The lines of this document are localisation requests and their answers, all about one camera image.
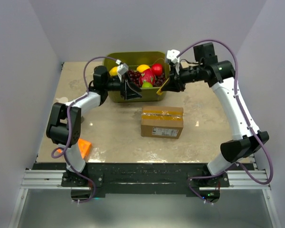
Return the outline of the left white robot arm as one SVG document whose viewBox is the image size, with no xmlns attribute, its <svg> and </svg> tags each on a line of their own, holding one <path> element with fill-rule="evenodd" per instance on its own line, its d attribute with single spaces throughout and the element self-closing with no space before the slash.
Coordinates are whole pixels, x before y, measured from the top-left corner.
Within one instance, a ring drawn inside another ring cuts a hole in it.
<svg viewBox="0 0 285 228">
<path fill-rule="evenodd" d="M 94 68 L 93 80 L 82 96 L 64 104 L 54 103 L 52 106 L 46 136 L 58 145 L 62 152 L 55 155 L 53 151 L 51 156 L 64 156 L 67 169 L 74 172 L 72 181 L 77 186 L 85 186 L 89 181 L 88 173 L 83 171 L 86 163 L 78 145 L 82 116 L 101 106 L 109 91 L 120 92 L 124 100 L 142 98 L 141 89 L 131 81 L 128 71 L 128 66 L 121 63 L 117 67 L 117 78 L 111 78 L 105 66 L 97 66 Z"/>
</svg>

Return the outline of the olive green plastic bin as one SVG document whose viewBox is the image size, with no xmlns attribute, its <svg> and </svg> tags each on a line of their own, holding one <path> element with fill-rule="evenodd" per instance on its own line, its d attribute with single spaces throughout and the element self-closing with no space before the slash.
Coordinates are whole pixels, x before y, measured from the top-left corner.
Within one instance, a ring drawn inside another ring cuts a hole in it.
<svg viewBox="0 0 285 228">
<path fill-rule="evenodd" d="M 136 70 L 141 64 L 152 66 L 159 63 L 163 67 L 165 77 L 169 76 L 170 67 L 165 63 L 165 53 L 160 51 L 141 51 L 141 52 L 115 52 L 108 55 L 111 58 L 119 59 L 126 63 L 130 70 Z M 158 87 L 142 88 L 142 98 L 132 99 L 129 102 L 155 102 L 161 101 L 166 96 L 166 92 L 157 95 Z"/>
</svg>

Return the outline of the brown taped cardboard box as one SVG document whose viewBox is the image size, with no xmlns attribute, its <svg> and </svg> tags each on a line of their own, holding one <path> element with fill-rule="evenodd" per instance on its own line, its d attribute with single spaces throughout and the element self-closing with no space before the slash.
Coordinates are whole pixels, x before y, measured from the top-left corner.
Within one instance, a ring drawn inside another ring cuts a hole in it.
<svg viewBox="0 0 285 228">
<path fill-rule="evenodd" d="M 182 107 L 149 105 L 142 107 L 142 137 L 179 139 L 183 126 Z"/>
</svg>

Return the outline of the yellow utility knife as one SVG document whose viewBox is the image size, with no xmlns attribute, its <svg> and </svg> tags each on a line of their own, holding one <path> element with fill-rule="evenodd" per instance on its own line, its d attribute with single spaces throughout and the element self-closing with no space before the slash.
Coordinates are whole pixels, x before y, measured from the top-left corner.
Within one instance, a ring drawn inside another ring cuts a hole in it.
<svg viewBox="0 0 285 228">
<path fill-rule="evenodd" d="M 165 87 L 165 85 L 169 82 L 169 78 L 167 78 L 164 82 L 163 82 L 163 84 L 159 87 L 159 89 L 157 90 L 157 92 L 156 92 L 156 94 L 158 95 L 158 96 L 161 96 L 162 94 L 163 94 L 163 88 Z"/>
</svg>

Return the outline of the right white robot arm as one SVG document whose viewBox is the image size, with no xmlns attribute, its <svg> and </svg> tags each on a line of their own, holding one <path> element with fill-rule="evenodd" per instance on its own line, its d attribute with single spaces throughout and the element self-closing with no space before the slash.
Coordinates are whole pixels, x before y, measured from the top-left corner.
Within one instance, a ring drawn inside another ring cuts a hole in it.
<svg viewBox="0 0 285 228">
<path fill-rule="evenodd" d="M 170 65 L 169 79 L 162 91 L 183 92 L 185 85 L 204 81 L 220 101 L 231 128 L 232 140 L 220 145 L 220 154 L 207 164 L 202 181 L 212 187 L 219 181 L 219 175 L 236 162 L 263 148 L 269 139 L 250 115 L 239 89 L 234 63 L 219 61 L 214 50 L 214 40 L 201 41 L 192 46 L 196 66 L 182 67 L 182 52 L 172 49 L 165 55 Z"/>
</svg>

